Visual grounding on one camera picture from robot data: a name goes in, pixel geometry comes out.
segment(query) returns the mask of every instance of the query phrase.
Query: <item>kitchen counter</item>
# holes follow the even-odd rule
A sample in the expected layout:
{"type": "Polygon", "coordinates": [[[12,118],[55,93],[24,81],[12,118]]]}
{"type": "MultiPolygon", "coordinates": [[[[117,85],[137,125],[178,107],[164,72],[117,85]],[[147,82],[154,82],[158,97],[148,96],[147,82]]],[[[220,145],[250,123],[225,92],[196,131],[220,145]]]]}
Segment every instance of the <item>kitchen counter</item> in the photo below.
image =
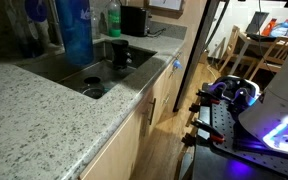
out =
{"type": "Polygon", "coordinates": [[[0,179],[76,179],[184,43],[120,38],[157,53],[98,100],[0,62],[0,179]]]}

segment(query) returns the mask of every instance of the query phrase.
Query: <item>robotic arm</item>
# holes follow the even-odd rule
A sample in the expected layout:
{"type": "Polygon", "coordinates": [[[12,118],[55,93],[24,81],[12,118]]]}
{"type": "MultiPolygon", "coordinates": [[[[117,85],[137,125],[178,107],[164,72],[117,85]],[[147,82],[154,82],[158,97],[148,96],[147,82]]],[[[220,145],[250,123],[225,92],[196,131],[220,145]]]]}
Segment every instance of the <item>robotic arm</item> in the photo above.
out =
{"type": "Polygon", "coordinates": [[[269,149],[288,154],[288,56],[261,100],[242,112],[239,121],[269,149]]]}

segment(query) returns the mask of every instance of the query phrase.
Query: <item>wooden floor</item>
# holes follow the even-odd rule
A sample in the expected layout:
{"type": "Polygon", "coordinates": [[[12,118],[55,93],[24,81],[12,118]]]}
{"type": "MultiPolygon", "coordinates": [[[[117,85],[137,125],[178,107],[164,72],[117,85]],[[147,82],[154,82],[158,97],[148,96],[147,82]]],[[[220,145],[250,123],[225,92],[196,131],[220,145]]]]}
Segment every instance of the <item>wooden floor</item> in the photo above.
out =
{"type": "MultiPolygon", "coordinates": [[[[215,76],[220,74],[214,68],[215,76]]],[[[132,180],[173,180],[177,165],[178,155],[183,147],[182,137],[190,128],[185,127],[190,111],[189,106],[195,102],[195,93],[204,82],[214,82],[215,78],[207,70],[207,64],[199,64],[190,90],[187,92],[183,108],[178,113],[173,113],[173,107],[167,107],[157,124],[150,145],[145,149],[145,156],[140,157],[140,164],[134,168],[132,180]]]]}

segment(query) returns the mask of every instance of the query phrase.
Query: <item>kitchen sink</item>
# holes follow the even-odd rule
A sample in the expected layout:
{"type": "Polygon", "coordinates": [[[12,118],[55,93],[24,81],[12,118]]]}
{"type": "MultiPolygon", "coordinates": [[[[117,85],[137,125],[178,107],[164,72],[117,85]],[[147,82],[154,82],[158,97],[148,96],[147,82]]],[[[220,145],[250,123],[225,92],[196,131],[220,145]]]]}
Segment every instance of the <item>kitchen sink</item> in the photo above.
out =
{"type": "Polygon", "coordinates": [[[94,44],[93,50],[93,62],[82,67],[69,64],[65,54],[31,63],[19,63],[17,66],[89,97],[99,99],[156,53],[129,46],[132,62],[124,69],[116,69],[112,63],[113,49],[109,41],[94,44]]]}

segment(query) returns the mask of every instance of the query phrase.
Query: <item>plastic bottle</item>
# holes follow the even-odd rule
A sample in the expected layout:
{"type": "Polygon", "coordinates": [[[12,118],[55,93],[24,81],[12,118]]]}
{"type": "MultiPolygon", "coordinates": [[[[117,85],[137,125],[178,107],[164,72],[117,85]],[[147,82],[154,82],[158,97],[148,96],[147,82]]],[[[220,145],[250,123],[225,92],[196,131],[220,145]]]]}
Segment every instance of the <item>plastic bottle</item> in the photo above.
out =
{"type": "Polygon", "coordinates": [[[288,33],[288,19],[285,22],[277,24],[270,33],[272,37],[286,36],[288,33]]]}
{"type": "Polygon", "coordinates": [[[93,61],[89,0],[55,0],[69,63],[83,66],[93,61]]]}
{"type": "Polygon", "coordinates": [[[111,0],[107,6],[108,35],[120,37],[121,35],[121,7],[117,0],[111,0]]]}
{"type": "Polygon", "coordinates": [[[5,10],[23,57],[32,58],[43,54],[44,49],[34,21],[28,17],[25,10],[24,0],[5,0],[5,10]]]}
{"type": "Polygon", "coordinates": [[[276,19],[272,18],[271,21],[266,25],[265,29],[262,31],[261,35],[269,36],[275,24],[276,24],[276,19]]]}
{"type": "Polygon", "coordinates": [[[92,12],[92,39],[100,39],[99,18],[96,15],[94,8],[91,8],[92,12]]]}

